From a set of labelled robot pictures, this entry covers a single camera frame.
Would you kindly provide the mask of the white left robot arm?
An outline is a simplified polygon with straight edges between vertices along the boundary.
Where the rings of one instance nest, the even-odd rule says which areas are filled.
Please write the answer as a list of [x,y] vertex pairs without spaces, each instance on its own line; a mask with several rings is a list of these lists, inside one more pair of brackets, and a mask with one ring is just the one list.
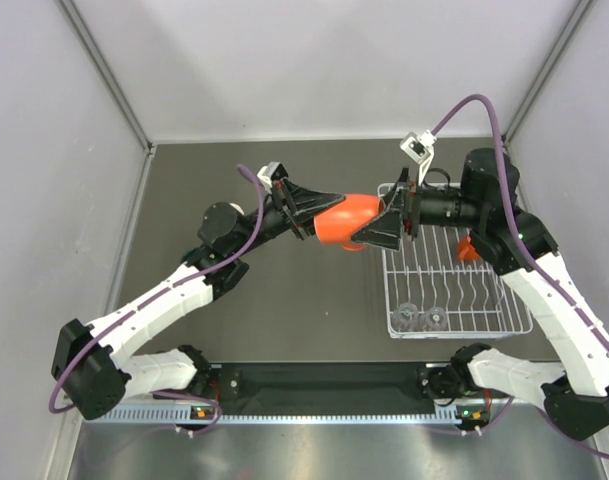
[[60,394],[84,419],[96,420],[130,397],[168,390],[198,397],[207,391],[209,364],[200,350],[181,345],[141,355],[139,349],[234,289],[249,270],[245,254],[287,231],[315,234],[318,217],[347,199],[286,177],[252,182],[257,208],[244,213],[233,203],[211,204],[198,230],[200,245],[166,279],[110,314],[88,323],[73,319],[60,329],[51,367],[52,413],[67,410],[56,404]]

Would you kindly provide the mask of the small orange cup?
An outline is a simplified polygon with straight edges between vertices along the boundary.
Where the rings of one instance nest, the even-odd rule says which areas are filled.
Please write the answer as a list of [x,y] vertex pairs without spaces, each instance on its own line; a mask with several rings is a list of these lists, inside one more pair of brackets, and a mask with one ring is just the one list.
[[474,262],[481,259],[475,249],[470,235],[462,237],[456,247],[457,259],[461,262]]

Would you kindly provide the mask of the blue mug white interior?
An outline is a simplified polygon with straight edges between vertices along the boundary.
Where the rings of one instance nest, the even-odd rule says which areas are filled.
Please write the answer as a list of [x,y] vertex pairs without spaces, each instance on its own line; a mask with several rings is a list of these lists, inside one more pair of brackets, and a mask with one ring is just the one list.
[[231,207],[233,207],[240,215],[242,215],[242,216],[245,215],[245,212],[244,212],[244,210],[242,209],[242,207],[240,205],[238,205],[236,203],[229,203],[229,205]]

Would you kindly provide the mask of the clear glass cup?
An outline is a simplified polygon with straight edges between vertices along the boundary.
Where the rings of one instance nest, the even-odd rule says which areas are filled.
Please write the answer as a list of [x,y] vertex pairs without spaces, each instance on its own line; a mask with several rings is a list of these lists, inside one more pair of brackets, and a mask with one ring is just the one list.
[[432,307],[421,315],[424,332],[442,332],[448,328],[448,314],[442,307]]
[[391,314],[391,328],[396,333],[410,333],[419,329],[420,313],[410,302],[401,303]]

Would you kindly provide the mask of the large orange mug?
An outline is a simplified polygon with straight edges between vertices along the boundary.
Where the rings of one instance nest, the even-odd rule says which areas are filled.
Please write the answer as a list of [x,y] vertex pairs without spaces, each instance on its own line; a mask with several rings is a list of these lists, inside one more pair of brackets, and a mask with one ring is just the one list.
[[353,233],[375,218],[384,208],[380,197],[347,194],[345,199],[314,218],[317,239],[322,244],[336,244],[348,251],[366,248],[351,239]]

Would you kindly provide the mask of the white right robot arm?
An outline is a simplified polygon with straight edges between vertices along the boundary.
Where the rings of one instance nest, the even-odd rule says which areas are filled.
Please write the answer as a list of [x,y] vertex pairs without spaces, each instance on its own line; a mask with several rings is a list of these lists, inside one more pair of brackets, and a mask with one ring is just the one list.
[[467,154],[455,188],[412,183],[406,173],[384,208],[352,232],[356,244],[396,250],[422,226],[464,227],[475,252],[525,304],[558,355],[537,364],[482,343],[460,348],[444,371],[450,390],[488,388],[542,411],[581,441],[609,426],[609,335],[575,287],[543,222],[516,203],[520,172],[500,150]]

